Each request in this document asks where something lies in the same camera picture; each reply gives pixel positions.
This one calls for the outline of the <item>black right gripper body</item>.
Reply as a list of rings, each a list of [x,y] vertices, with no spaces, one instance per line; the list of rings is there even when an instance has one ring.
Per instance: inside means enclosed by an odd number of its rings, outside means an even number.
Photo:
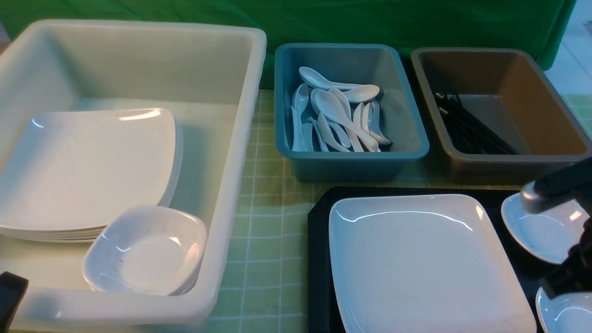
[[[592,230],[584,229],[579,243],[568,251],[567,259],[556,269],[539,279],[548,298],[564,294],[592,291]]]

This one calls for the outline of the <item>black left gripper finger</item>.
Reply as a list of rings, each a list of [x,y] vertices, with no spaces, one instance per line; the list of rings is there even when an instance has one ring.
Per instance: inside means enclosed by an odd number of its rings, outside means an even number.
[[[28,289],[26,278],[10,272],[0,275],[0,332],[7,333]]]

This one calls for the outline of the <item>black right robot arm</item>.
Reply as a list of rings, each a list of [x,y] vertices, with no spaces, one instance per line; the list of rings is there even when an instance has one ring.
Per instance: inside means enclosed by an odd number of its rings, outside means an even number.
[[[542,213],[575,200],[590,215],[592,159],[585,158],[525,184],[520,196],[524,210],[529,213]],[[591,218],[586,219],[583,228],[579,242],[569,249],[567,259],[539,280],[550,300],[566,294],[590,293],[592,290]]]

